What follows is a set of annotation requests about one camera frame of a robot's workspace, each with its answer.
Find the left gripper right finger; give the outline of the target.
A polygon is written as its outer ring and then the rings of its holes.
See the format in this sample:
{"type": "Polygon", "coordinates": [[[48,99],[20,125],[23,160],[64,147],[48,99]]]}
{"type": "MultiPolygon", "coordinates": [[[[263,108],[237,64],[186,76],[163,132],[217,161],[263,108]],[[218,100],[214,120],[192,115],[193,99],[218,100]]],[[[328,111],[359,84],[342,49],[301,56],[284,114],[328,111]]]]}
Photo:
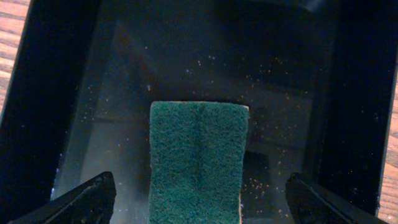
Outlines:
{"type": "Polygon", "coordinates": [[[296,172],[286,181],[285,197],[298,224],[388,224],[296,172]]]}

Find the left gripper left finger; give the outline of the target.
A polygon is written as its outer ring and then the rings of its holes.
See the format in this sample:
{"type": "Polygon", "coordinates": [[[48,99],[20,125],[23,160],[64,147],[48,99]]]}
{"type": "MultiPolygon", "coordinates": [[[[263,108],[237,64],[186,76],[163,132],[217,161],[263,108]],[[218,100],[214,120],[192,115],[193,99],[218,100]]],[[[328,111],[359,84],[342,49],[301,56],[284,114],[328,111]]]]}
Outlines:
{"type": "Polygon", "coordinates": [[[109,224],[115,198],[114,176],[106,171],[7,224],[109,224]]]}

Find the green yellow sponge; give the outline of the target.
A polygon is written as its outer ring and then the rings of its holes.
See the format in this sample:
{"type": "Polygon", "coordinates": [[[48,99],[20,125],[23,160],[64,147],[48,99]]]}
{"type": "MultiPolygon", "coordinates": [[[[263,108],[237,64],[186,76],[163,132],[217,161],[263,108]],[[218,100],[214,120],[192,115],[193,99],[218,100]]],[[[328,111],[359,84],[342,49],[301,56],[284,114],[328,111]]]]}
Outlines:
{"type": "Polygon", "coordinates": [[[150,106],[150,224],[242,222],[248,106],[155,101],[150,106]]]}

